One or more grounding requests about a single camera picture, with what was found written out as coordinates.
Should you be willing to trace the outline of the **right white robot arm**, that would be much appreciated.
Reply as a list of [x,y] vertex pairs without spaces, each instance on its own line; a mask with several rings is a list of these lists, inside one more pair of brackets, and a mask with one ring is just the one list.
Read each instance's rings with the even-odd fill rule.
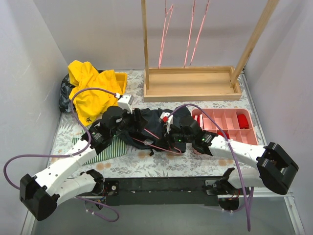
[[285,195],[299,170],[298,165],[281,147],[270,142],[267,146],[251,145],[230,139],[200,128],[191,116],[173,124],[173,115],[162,113],[159,122],[163,126],[160,141],[170,147],[176,143],[189,143],[193,149],[210,156],[237,159],[249,169],[228,169],[220,179],[222,191],[234,194],[245,184],[246,187],[266,187],[272,192]]

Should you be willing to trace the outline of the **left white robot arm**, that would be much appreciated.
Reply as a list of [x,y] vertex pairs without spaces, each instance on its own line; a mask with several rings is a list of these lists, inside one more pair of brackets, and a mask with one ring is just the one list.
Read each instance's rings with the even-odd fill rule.
[[38,221],[42,221],[68,199],[87,192],[100,195],[104,190],[101,173],[88,170],[75,179],[69,179],[69,176],[109,147],[115,137],[131,130],[141,131],[145,125],[146,120],[138,108],[128,112],[118,106],[110,106],[68,152],[68,157],[61,158],[34,176],[26,174],[21,178],[20,201]]

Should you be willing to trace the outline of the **dark navy shorts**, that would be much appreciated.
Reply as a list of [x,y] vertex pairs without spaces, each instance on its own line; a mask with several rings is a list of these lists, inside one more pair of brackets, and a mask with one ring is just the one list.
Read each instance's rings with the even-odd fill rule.
[[[143,118],[147,121],[147,124],[145,125],[145,128],[147,128],[148,130],[152,131],[155,134],[158,134],[162,137],[162,131],[163,131],[163,127],[161,122],[159,122],[159,117],[162,114],[162,112],[168,112],[171,113],[172,110],[170,109],[154,109],[151,110],[149,108],[146,109],[141,109],[141,114],[143,116]],[[129,132],[135,131],[134,127],[131,127],[129,130],[124,131],[123,133],[121,133],[118,137],[124,141],[127,145],[133,146],[137,149],[149,149],[150,147],[146,147],[142,144],[139,144],[135,141],[133,141],[131,139],[131,137],[129,136]],[[177,146],[183,146],[186,144],[185,143],[176,143]]]

